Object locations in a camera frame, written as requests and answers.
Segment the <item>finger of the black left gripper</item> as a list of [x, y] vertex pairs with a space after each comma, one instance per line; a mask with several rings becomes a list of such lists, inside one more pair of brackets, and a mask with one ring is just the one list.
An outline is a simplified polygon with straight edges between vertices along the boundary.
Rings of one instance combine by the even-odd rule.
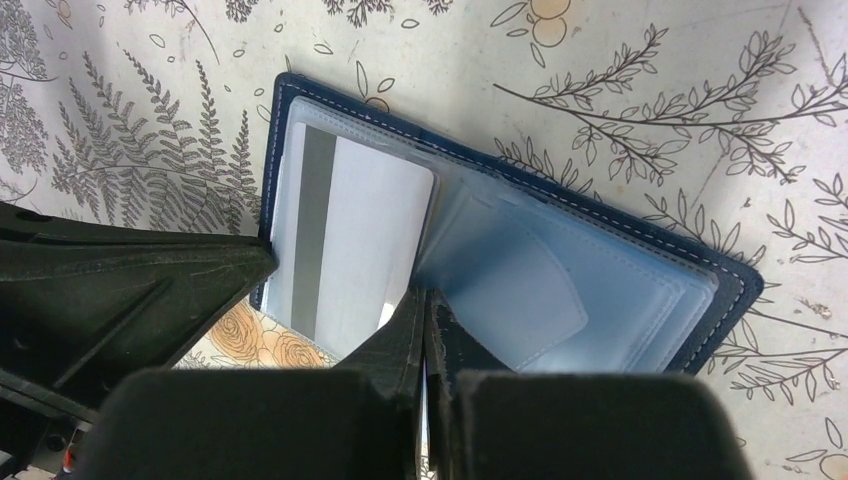
[[1, 397], [94, 418], [134, 373], [174, 365], [275, 269], [249, 236], [110, 227], [1, 207]]

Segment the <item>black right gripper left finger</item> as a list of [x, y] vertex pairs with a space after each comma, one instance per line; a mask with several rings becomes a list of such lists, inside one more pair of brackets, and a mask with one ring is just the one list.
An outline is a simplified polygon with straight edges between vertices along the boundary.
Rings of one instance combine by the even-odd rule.
[[77, 479], [414, 479], [426, 293], [331, 368], [145, 370], [105, 402]]

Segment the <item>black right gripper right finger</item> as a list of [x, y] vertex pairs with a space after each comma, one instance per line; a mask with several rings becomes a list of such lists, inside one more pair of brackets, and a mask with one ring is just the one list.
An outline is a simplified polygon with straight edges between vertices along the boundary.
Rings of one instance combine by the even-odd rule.
[[682, 374], [520, 374], [426, 294], [429, 462], [441, 479], [748, 479], [730, 421]]

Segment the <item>blue leather card holder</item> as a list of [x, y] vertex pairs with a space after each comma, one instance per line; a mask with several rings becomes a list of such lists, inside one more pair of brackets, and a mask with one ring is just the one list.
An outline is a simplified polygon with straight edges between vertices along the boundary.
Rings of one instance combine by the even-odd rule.
[[696, 373], [763, 291], [744, 262], [526, 167], [302, 75], [282, 73], [274, 88], [260, 237], [272, 247], [297, 122], [429, 169], [436, 184], [407, 289], [441, 292], [512, 370]]

